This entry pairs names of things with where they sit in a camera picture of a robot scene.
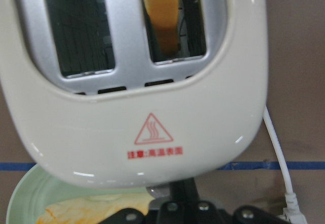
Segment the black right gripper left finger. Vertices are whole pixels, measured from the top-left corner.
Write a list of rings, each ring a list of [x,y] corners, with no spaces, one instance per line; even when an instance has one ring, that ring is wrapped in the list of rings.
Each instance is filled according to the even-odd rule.
[[[171,200],[188,201],[187,184],[188,179],[171,182],[169,184]]]

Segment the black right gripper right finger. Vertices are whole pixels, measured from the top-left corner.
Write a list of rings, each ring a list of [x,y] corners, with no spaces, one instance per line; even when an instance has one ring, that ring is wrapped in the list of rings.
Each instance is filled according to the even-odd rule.
[[[188,180],[188,199],[190,201],[198,201],[200,199],[200,195],[194,178],[190,178]]]

